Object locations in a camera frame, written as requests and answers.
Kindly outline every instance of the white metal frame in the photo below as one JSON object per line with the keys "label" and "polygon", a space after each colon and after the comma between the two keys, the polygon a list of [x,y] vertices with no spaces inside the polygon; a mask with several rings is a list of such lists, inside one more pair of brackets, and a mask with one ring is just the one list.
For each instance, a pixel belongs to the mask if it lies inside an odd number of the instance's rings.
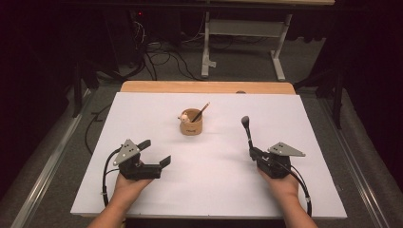
{"label": "white metal frame", "polygon": [[201,76],[208,78],[210,67],[216,67],[217,63],[210,60],[209,36],[216,35],[242,35],[278,38],[277,48],[270,50],[271,59],[275,67],[276,75],[279,81],[285,81],[284,72],[279,61],[279,54],[284,44],[285,36],[292,14],[287,14],[284,22],[260,22],[260,21],[240,21],[240,20],[210,20],[210,13],[205,15],[204,27],[204,49],[201,63]]}

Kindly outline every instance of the wrist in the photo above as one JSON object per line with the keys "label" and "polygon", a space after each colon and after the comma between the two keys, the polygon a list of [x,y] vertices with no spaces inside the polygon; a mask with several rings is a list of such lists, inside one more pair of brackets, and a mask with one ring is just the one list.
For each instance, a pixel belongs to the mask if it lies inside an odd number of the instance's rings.
{"label": "wrist", "polygon": [[130,206],[126,206],[125,203],[120,203],[113,198],[110,200],[107,205],[111,210],[114,210],[117,214],[125,215],[127,211],[130,209]]}
{"label": "wrist", "polygon": [[278,204],[282,209],[300,206],[299,198],[297,196],[284,196],[279,198]]}

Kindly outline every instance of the wooden cup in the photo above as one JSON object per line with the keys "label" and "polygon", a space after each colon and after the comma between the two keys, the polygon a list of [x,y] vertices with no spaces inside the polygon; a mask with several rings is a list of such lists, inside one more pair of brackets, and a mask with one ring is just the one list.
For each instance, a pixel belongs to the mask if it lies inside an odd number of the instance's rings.
{"label": "wooden cup", "polygon": [[185,111],[183,111],[182,114],[185,112],[187,113],[187,117],[189,117],[190,122],[188,122],[188,123],[181,122],[180,129],[181,129],[182,134],[187,135],[187,136],[195,136],[195,135],[201,134],[202,133],[202,114],[195,122],[191,123],[191,121],[193,121],[193,119],[196,117],[196,115],[198,115],[198,113],[200,111],[196,108],[188,108]]}

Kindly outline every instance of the human hand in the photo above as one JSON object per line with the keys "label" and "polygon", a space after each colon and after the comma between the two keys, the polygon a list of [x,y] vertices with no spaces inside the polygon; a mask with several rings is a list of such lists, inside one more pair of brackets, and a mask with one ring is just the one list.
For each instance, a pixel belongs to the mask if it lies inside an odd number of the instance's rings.
{"label": "human hand", "polygon": [[269,183],[270,191],[280,205],[289,200],[298,200],[298,181],[292,175],[283,179],[272,179],[259,168],[258,172]]}
{"label": "human hand", "polygon": [[127,180],[122,174],[118,175],[109,204],[119,207],[125,212],[130,209],[131,204],[140,196],[140,193],[153,180]]}

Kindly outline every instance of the white paper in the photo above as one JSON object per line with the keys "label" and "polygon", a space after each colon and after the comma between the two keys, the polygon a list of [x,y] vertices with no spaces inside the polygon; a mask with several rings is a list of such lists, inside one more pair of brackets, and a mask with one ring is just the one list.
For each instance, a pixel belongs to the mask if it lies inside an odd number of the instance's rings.
{"label": "white paper", "polygon": [[[178,116],[208,102],[202,133],[184,136]],[[273,94],[117,93],[71,213],[97,215],[105,208],[100,192],[106,158],[131,139],[136,144],[151,140],[141,155],[144,163],[159,163],[169,155],[172,162],[143,190],[129,217],[280,218],[249,157],[243,116],[250,118],[255,147],[265,151],[284,142],[306,154],[292,157],[291,164],[305,179],[314,218],[347,217],[301,99]],[[112,162],[108,170],[116,168]],[[107,175],[109,198],[117,174]],[[299,198],[306,208],[301,188]]]}

